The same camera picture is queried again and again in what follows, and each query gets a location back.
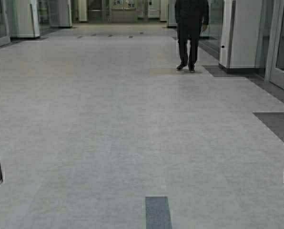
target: white partition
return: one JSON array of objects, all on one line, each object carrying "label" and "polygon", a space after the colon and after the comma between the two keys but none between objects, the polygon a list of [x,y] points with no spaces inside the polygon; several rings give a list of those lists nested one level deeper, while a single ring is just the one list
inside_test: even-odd
[{"label": "white partition", "polygon": [[40,37],[37,0],[6,0],[11,37]]},{"label": "white partition", "polygon": [[78,0],[79,6],[79,22],[87,22],[88,14],[87,14],[87,0]]},{"label": "white partition", "polygon": [[177,26],[175,17],[175,3],[176,0],[168,0],[167,27]]},{"label": "white partition", "polygon": [[224,2],[220,64],[227,69],[255,68],[263,1]]},{"label": "white partition", "polygon": [[168,0],[161,0],[160,2],[160,21],[167,21],[167,5]]}]

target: hallway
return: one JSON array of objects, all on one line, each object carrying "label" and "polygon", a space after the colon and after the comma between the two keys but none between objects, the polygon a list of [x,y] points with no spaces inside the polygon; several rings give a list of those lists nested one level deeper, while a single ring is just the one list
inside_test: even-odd
[{"label": "hallway", "polygon": [[0,229],[284,229],[284,143],[244,77],[176,72],[161,24],[75,25],[0,49]]}]

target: dark gray floor strip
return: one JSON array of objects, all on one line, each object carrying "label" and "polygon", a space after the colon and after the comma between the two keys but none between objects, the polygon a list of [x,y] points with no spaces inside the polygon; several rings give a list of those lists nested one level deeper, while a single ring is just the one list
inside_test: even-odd
[{"label": "dark gray floor strip", "polygon": [[172,229],[167,197],[146,197],[146,229]]},{"label": "dark gray floor strip", "polygon": [[208,46],[204,40],[199,41],[199,47],[215,59],[219,60],[219,52],[216,49]]},{"label": "dark gray floor strip", "polygon": [[284,142],[284,112],[253,114]]},{"label": "dark gray floor strip", "polygon": [[203,67],[214,77],[245,77],[284,103],[284,90],[271,82],[265,82],[261,76],[255,73],[226,73],[217,65],[204,65]]}]

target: black jacket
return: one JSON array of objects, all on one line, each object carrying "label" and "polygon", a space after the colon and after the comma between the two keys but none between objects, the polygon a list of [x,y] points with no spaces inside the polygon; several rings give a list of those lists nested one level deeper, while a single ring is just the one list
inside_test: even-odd
[{"label": "black jacket", "polygon": [[176,0],[176,22],[185,21],[188,24],[209,24],[208,0]]}]

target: metal frame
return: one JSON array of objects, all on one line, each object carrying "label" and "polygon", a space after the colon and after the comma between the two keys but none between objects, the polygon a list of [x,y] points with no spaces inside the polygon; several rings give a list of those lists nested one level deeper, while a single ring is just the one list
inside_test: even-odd
[{"label": "metal frame", "polygon": [[272,81],[273,75],[284,75],[284,71],[276,67],[281,33],[284,18],[284,0],[276,0],[274,3],[274,15],[270,33],[268,58],[266,64],[265,80]]},{"label": "metal frame", "polygon": [[228,57],[226,68],[229,69],[231,66],[231,55],[232,55],[232,45],[233,45],[233,33],[235,24],[235,14],[236,14],[236,0],[232,1],[231,9],[231,22],[230,22],[230,34],[229,34],[229,47],[228,47]]}]

